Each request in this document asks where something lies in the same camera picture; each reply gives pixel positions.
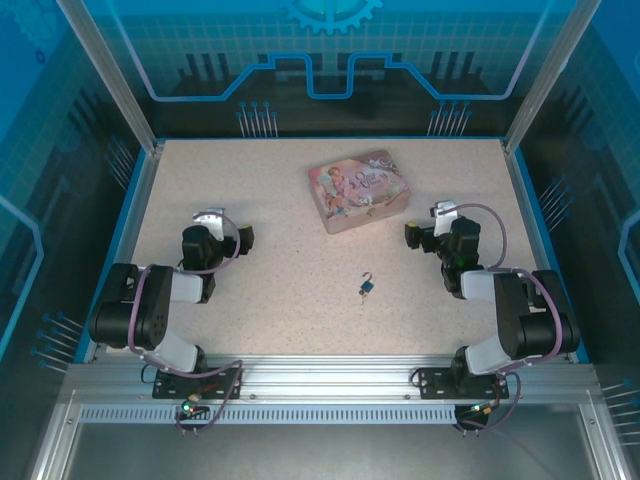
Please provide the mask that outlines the grey metal shelf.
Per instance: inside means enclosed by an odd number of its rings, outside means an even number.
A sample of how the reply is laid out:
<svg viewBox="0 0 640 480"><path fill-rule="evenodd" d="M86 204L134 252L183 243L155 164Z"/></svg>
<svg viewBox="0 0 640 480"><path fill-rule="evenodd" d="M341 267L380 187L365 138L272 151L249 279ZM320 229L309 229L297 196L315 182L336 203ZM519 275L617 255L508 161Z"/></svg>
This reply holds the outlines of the grey metal shelf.
<svg viewBox="0 0 640 480"><path fill-rule="evenodd" d="M449 426L82 427L65 480L597 480L571 414Z"/></svg>

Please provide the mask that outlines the aluminium frame post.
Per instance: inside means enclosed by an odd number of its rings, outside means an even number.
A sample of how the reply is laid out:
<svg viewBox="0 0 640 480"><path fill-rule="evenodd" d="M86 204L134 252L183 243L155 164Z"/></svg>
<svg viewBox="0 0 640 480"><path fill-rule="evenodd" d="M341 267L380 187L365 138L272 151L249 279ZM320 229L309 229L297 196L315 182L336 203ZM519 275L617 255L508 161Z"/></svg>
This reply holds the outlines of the aluminium frame post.
<svg viewBox="0 0 640 480"><path fill-rule="evenodd" d="M159 158L156 139L115 57L82 0L55 0L146 154Z"/></svg>
<svg viewBox="0 0 640 480"><path fill-rule="evenodd" d="M522 142L600 3L601 0L576 0L505 136L504 151L507 155L512 155Z"/></svg>

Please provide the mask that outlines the pink illustrated tin box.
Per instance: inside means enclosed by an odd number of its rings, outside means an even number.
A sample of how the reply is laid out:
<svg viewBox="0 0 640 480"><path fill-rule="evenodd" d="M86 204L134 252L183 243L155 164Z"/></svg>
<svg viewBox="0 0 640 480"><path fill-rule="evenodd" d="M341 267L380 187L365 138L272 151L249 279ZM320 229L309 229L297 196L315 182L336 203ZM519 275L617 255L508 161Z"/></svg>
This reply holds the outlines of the pink illustrated tin box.
<svg viewBox="0 0 640 480"><path fill-rule="evenodd" d="M406 178L386 149L312 168L308 180L330 235L398 215L411 197Z"/></svg>

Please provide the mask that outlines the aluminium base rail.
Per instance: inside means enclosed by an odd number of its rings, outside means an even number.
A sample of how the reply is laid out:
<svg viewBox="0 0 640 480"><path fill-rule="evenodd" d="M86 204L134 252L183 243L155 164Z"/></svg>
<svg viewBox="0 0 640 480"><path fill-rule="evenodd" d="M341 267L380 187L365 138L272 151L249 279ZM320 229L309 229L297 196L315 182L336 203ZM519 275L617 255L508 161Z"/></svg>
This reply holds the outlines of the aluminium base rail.
<svg viewBox="0 0 640 480"><path fill-rule="evenodd" d="M246 355L244 404L408 404L420 399L419 367L449 367L447 355ZM525 404L586 404L603 398L590 364L564 359L518 371ZM153 368L130 356L106 356L68 368L58 400L133 404L152 400Z"/></svg>

